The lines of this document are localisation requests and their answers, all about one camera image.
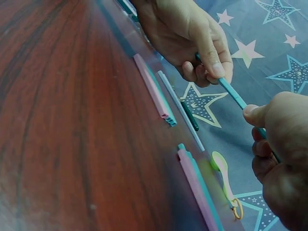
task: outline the hand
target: hand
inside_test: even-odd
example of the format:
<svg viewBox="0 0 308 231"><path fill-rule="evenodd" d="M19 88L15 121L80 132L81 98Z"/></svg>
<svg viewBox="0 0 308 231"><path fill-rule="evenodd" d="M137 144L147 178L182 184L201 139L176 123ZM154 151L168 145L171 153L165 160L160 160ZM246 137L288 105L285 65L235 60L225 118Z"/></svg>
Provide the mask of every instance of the hand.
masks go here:
<svg viewBox="0 0 308 231"><path fill-rule="evenodd" d="M233 62L226 35L208 13L193 0L146 2L136 7L140 24L155 49L185 80L199 87L217 84L220 77L231 82ZM197 52L204 65L196 61Z"/></svg>
<svg viewBox="0 0 308 231"><path fill-rule="evenodd" d="M248 123L267 132L263 140L256 128L252 130L252 168L263 184L265 201L285 227L308 230L308 97L282 92L265 106L247 106L243 114Z"/></svg>

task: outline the finger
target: finger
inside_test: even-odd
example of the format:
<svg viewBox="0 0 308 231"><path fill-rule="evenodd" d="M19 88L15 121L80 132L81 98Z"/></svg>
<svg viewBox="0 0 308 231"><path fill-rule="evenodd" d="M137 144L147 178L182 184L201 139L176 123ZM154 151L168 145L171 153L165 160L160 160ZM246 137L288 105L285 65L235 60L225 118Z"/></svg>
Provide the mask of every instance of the finger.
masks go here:
<svg viewBox="0 0 308 231"><path fill-rule="evenodd" d="M226 75L225 75L225 79L228 83L232 82L232 76L233 76L233 62L231 60L231 62L224 62L222 63L223 68L225 69Z"/></svg>
<svg viewBox="0 0 308 231"><path fill-rule="evenodd" d="M195 82L197 80L196 72L193 68L193 65L191 62L185 62L182 66L183 68L183 76L184 79L189 82Z"/></svg>
<svg viewBox="0 0 308 231"><path fill-rule="evenodd" d="M206 74L206 79L213 85L218 85L218 79L211 77L210 74Z"/></svg>
<svg viewBox="0 0 308 231"><path fill-rule="evenodd" d="M191 28L190 35L198 48L201 61L210 75L214 78L224 77L226 72L213 44L209 21L196 20L195 25Z"/></svg>
<svg viewBox="0 0 308 231"><path fill-rule="evenodd" d="M256 105L248 105L243 110L243 116L249 124L258 128L264 128L265 115L268 109L268 104L261 107L258 107Z"/></svg>
<svg viewBox="0 0 308 231"><path fill-rule="evenodd" d="M263 139L262 135L260 134L258 128L254 127L251 131L252 137L254 138L254 141L260 141Z"/></svg>
<svg viewBox="0 0 308 231"><path fill-rule="evenodd" d="M272 157L272 150L266 140L256 141L252 146L252 151L259 157Z"/></svg>
<svg viewBox="0 0 308 231"><path fill-rule="evenodd" d="M252 169L261 184L263 184L264 178L275 166L277 166L277 163L270 157L260 157L256 155L252 161Z"/></svg>
<svg viewBox="0 0 308 231"><path fill-rule="evenodd" d="M203 65L199 65L196 67L196 75L197 75L197 81L195 81L195 84L200 88L205 88L208 85L210 85L210 82L205 77L205 68Z"/></svg>
<svg viewBox="0 0 308 231"><path fill-rule="evenodd" d="M224 78L228 83L231 83L233 76L233 61L228 48L228 42L223 30L217 31L216 33L222 36L220 36L218 40L214 40L213 43L218 52L219 60L226 73Z"/></svg>

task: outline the fingernail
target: fingernail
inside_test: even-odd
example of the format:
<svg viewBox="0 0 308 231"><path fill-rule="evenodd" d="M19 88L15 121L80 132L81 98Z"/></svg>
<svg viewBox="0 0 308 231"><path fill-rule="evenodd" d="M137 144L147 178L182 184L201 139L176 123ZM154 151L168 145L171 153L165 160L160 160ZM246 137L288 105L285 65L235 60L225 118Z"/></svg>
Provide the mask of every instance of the fingernail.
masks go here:
<svg viewBox="0 0 308 231"><path fill-rule="evenodd" d="M263 146L265 144L265 141L260 141L256 144L256 151L258 153L262 152L263 151Z"/></svg>
<svg viewBox="0 0 308 231"><path fill-rule="evenodd" d="M223 66L221 65L221 63L215 63L213 66L213 71L214 74L217 77L224 77L226 75L225 69L223 68Z"/></svg>
<svg viewBox="0 0 308 231"><path fill-rule="evenodd" d="M250 115L252 113L253 110L255 110L256 108L258 108L259 106L257 105L248 105L246 108L244 108L244 114L246 116Z"/></svg>
<svg viewBox="0 0 308 231"><path fill-rule="evenodd" d="M184 63L184 68L186 68L188 71L193 70L193 65L190 62Z"/></svg>

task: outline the craft materials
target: craft materials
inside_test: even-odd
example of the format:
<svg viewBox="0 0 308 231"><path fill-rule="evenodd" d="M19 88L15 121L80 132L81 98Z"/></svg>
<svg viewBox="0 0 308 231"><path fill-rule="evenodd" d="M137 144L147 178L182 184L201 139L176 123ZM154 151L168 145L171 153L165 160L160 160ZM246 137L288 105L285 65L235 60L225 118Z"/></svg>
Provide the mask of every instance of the craft materials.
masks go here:
<svg viewBox="0 0 308 231"><path fill-rule="evenodd" d="M186 113L189 121L191 122L193 128L195 131L199 130L199 125L197 124L196 120L194 119L192 112L189 110L187 104L180 99L180 97L177 95L177 93L175 92L175 90L173 89L173 87L171 86L170 82L168 81L166 75L162 72L162 71L158 71L157 74L160 76L160 78L162 79L165 87L167 88L167 90L169 91L170 95L173 97L176 97L177 100L174 100L174 102L180 102L181 106L184 109L184 112Z"/></svg>
<svg viewBox="0 0 308 231"><path fill-rule="evenodd" d="M210 164L212 168L216 171L221 172L222 181L223 181L223 191L227 200L232 205L232 210L234 215L237 219L242 219L244 216L243 207L241 202L234 197L230 183L229 183L229 176L228 176L228 164L225 158L219 152L212 152ZM240 215L237 213L237 207L240 209Z"/></svg>
<svg viewBox="0 0 308 231"><path fill-rule="evenodd" d="M180 103L180 100L179 100L178 96L176 95L175 91L173 90L171 84L169 83L166 75L162 71L158 71L157 74L160 76L160 78L163 81L165 87L167 88L169 94L171 95L174 103L178 107L178 109L179 109L181 115L183 116L183 118L184 118L184 120L185 120L185 122L186 122L186 124L187 124L187 126L189 128L189 130L191 131L194 139L196 140L196 142L197 142L201 152L205 151L205 148L204 148L204 146L203 146L203 144L202 144L198 134L196 133L195 129L193 128L192 123L190 122L187 114L185 113L184 108L182 107L182 105Z"/></svg>
<svg viewBox="0 0 308 231"><path fill-rule="evenodd" d="M223 231L224 228L219 219L218 212L216 211L195 159L192 154L186 150L184 144L181 143L178 147L181 166L209 230Z"/></svg>
<svg viewBox="0 0 308 231"><path fill-rule="evenodd" d="M196 53L195 55L196 59L201 62L199 53ZM247 104L245 101L241 98L241 96L236 92L236 90L226 81L225 78L219 78L218 82L220 85L229 93L229 95L237 102L237 104L240 106L240 108L243 110L246 108ZM260 132L263 139L266 139L266 131L264 128L257 128ZM281 163L279 157L273 152L273 155L277 159L278 163Z"/></svg>
<svg viewBox="0 0 308 231"><path fill-rule="evenodd" d="M180 100L180 102L181 102L182 107L184 108L184 111L185 111L186 115L189 118L189 121L192 123L192 126L193 126L194 130L198 131L199 130L199 126L197 124L197 121L194 119L194 117L192 115L192 112L189 110L187 104L183 100Z"/></svg>
<svg viewBox="0 0 308 231"><path fill-rule="evenodd" d="M146 65L145 61L139 54L134 55L134 60L156 105L159 115L172 127L176 126L177 121L150 68Z"/></svg>

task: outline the blue star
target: blue star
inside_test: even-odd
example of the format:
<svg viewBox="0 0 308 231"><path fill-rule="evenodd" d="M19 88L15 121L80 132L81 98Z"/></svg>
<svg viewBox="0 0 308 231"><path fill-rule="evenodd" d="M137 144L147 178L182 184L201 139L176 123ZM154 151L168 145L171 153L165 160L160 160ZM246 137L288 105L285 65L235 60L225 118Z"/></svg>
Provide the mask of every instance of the blue star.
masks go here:
<svg viewBox="0 0 308 231"><path fill-rule="evenodd" d="M189 83L184 96L181 97L181 99L186 102L193 117L196 117L212 126L221 128L209 107L213 102L225 97L226 95L226 92L219 94L201 94L194 83Z"/></svg>
<svg viewBox="0 0 308 231"><path fill-rule="evenodd" d="M268 12L268 15L264 19L263 24L272 22L276 19L280 19L284 23L286 23L290 28L295 30L293 23L290 20L289 15L292 14L295 11L299 11L299 9L296 9L294 7L290 6L283 6L280 0L274 0L272 5L266 4L264 2L258 1L257 3Z"/></svg>
<svg viewBox="0 0 308 231"><path fill-rule="evenodd" d="M300 94L308 83L308 63L301 64L295 58L287 55L289 69L278 74L269 76L269 79L291 82L291 92Z"/></svg>
<svg viewBox="0 0 308 231"><path fill-rule="evenodd" d="M254 231L268 231L279 220L264 201L262 191L235 195L243 206L258 211Z"/></svg>

